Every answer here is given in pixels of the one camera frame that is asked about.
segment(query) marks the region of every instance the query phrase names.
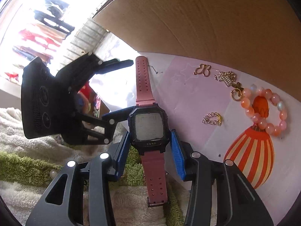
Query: pearl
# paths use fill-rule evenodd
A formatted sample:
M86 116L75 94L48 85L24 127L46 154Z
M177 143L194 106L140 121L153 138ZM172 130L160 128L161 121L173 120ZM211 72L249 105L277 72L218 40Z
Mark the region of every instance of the pearl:
M256 91L257 91L257 86L256 86L255 84L252 84L252 85L250 86L250 90L251 90L252 93L256 93Z
M251 117L252 122L257 124L260 120L260 114L259 113L254 113L254 115Z
M279 126L275 126L274 132L272 133L273 136L279 136L281 133L281 128Z
M276 94L276 93L273 93L273 95L272 95L272 97L271 97L271 102L272 102L272 104L276 106L276 105L278 104L279 101L280 101L279 95Z
M286 110L282 110L279 114L280 120L284 121L287 118L287 112Z
M49 175L52 179L54 179L57 176L58 172L56 170L51 170L49 172Z
M249 108L246 109L246 116L251 118L254 115L254 109L250 106Z
M263 87L257 88L256 94L257 94L258 96L262 96L263 93L264 93L264 88L263 88Z
M272 134L275 131L275 127L272 123L266 125L265 131L267 134Z
M284 106L284 102L283 101L279 101L278 104L277 104L277 109L279 111L282 111L285 109L285 106Z
M251 92L250 89L248 89L248 88L243 89L243 96L244 97L249 98L249 97L251 97L251 95L252 95L252 92Z
M247 109L250 106L250 100L246 97L243 97L240 101L240 104L244 109Z
M273 93L272 93L271 89L266 89L266 90L264 90L264 92L262 93L262 95L263 95L267 100L269 100L269 99L272 97Z
M267 124L266 119L262 118L259 120L258 126L261 130L263 130L266 128Z
M281 121L281 122L279 123L279 127L280 127L280 129L281 129L282 131L284 131L284 130L286 129L286 122L285 122L285 121Z

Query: gold ring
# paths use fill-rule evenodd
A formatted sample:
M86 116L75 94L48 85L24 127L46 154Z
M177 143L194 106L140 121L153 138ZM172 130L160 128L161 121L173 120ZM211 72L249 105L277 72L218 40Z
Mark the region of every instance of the gold ring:
M237 96L239 98L235 98L234 97L234 92L237 93ZM231 98L235 101L240 101L242 99L242 95L243 95L243 92L239 89L239 88L234 88L232 91L231 91Z

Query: pink watch strap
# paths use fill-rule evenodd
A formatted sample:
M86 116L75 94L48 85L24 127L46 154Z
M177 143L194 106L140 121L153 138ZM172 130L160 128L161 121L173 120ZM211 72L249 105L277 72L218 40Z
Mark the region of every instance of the pink watch strap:
M144 56L139 56L136 58L136 86L136 104L140 107L152 106L155 102L155 99L151 91L147 58Z
M144 56L136 58L136 104L139 107L152 106L155 102L148 74L148 61ZM144 152L141 156L150 206L167 202L164 169L164 154L160 150Z
M167 202L167 189L164 169L164 154L160 150L144 152L141 161L145 174L150 206Z

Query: bead bracelet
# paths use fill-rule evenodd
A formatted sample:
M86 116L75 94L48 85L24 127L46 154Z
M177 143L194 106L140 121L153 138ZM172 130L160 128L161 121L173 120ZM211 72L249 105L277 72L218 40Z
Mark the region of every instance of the bead bracelet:
M265 97L267 100L270 100L274 106L277 106L280 111L280 123L278 126L267 123L266 119L260 113L255 113L255 110L250 105L249 99L253 93L257 96ZM241 106L246 110L246 115L251 118L253 123L257 124L261 130L265 129L268 134L278 136L281 131L286 129L287 124L285 120L287 118L287 111L278 94L273 93L270 89L264 89L263 87L257 88L255 84L252 84L250 88L244 88L242 94L243 98L240 101Z

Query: green fuzzy mat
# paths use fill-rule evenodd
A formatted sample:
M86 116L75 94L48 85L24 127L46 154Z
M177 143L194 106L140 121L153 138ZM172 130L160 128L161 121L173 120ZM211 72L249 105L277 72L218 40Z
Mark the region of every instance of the green fuzzy mat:
M33 160L0 151L0 180L18 182L24 185L48 186L52 181L50 171L59 172L62 166L50 164L46 161ZM118 182L111 182L115 186L145 186L144 171L138 151L131 147L128 153L125 172ZM183 214L179 207L172 186L167 182L169 204L163 206L166 224L168 226L182 226Z

